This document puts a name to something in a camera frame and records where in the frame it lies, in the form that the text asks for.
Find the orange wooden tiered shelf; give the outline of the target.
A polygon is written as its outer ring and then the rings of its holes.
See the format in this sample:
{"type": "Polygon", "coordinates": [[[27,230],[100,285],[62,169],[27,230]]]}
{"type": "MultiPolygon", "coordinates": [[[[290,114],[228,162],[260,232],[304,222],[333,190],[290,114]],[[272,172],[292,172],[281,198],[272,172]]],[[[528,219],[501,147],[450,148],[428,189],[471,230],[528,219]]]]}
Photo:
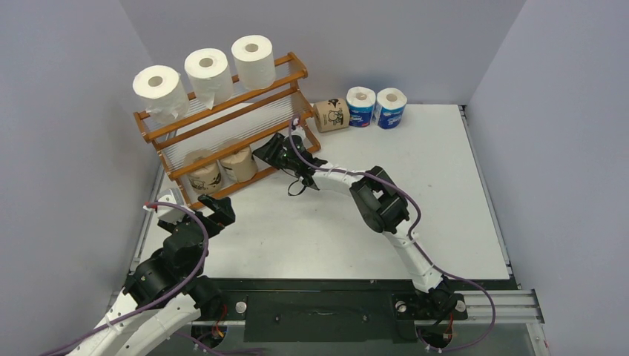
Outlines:
{"type": "Polygon", "coordinates": [[[203,165],[219,162],[241,148],[258,148],[277,132],[288,127],[289,120],[300,123],[315,110],[300,90],[299,81],[308,70],[293,52],[274,61],[277,78],[268,88],[246,90],[238,76],[233,76],[234,95],[228,101],[206,108],[190,92],[190,110],[171,124],[158,123],[149,113],[134,113],[142,138],[153,146],[165,175],[180,190],[190,208],[202,204],[194,192],[189,175],[203,165]]]}

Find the brown roll plain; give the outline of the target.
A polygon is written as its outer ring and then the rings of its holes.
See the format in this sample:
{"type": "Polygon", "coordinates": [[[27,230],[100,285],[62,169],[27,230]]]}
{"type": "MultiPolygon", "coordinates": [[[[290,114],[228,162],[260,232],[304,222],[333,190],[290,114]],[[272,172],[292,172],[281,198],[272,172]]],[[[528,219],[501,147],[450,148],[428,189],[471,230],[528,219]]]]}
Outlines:
{"type": "Polygon", "coordinates": [[[231,152],[219,159],[219,163],[228,178],[235,183],[242,183],[252,179],[258,172],[257,163],[250,145],[231,152]]]}

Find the brown roll black print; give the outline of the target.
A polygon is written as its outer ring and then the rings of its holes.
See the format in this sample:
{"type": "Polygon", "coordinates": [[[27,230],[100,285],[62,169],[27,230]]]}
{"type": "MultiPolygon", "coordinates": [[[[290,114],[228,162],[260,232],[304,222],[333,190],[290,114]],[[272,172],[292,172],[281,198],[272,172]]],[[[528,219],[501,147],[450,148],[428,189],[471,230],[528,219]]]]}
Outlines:
{"type": "MultiPolygon", "coordinates": [[[[184,164],[190,165],[199,162],[213,153],[210,149],[192,151],[185,156],[184,164]]],[[[187,177],[191,187],[198,194],[214,194],[223,187],[223,178],[217,161],[188,173],[187,177]]]]}

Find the white toilet paper roll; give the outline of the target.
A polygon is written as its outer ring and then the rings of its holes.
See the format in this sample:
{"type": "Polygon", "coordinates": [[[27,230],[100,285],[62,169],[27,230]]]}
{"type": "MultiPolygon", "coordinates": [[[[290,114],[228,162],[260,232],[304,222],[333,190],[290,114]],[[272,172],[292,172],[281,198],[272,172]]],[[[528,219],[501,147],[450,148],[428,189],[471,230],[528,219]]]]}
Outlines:
{"type": "Polygon", "coordinates": [[[152,65],[141,70],[132,83],[145,111],[162,125],[185,118],[190,108],[180,74],[172,67],[152,65]]]}
{"type": "Polygon", "coordinates": [[[239,81],[247,90],[268,88],[276,80],[273,46],[265,36],[241,37],[231,46],[231,53],[239,81]]]}
{"type": "Polygon", "coordinates": [[[234,94],[229,63],[221,50],[195,50],[186,57],[184,69],[196,99],[207,109],[228,101],[234,94]]]}

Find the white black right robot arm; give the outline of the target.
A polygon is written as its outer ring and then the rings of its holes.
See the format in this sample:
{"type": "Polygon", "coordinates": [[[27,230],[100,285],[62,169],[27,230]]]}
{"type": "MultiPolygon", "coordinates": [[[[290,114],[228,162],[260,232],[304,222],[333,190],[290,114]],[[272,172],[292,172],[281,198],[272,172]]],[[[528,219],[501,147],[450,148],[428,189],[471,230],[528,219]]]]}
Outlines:
{"type": "Polygon", "coordinates": [[[273,168],[291,171],[307,188],[335,191],[351,197],[366,225],[389,241],[421,294],[419,309],[429,319],[467,318],[461,294],[419,251],[413,237],[408,200],[379,166],[368,171],[348,171],[318,159],[302,145],[298,135],[275,134],[253,155],[273,168]]]}

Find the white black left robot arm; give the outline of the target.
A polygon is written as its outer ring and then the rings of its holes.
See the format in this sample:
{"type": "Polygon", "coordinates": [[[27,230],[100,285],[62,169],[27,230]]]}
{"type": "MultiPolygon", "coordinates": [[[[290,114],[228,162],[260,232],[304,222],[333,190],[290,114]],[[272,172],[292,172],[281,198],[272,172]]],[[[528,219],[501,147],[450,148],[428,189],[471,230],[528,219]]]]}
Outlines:
{"type": "Polygon", "coordinates": [[[234,223],[228,197],[202,195],[209,215],[162,196],[145,204],[169,235],[126,278],[121,294],[70,355],[146,355],[185,324],[227,315],[222,292],[203,274],[209,240],[234,223]]]}

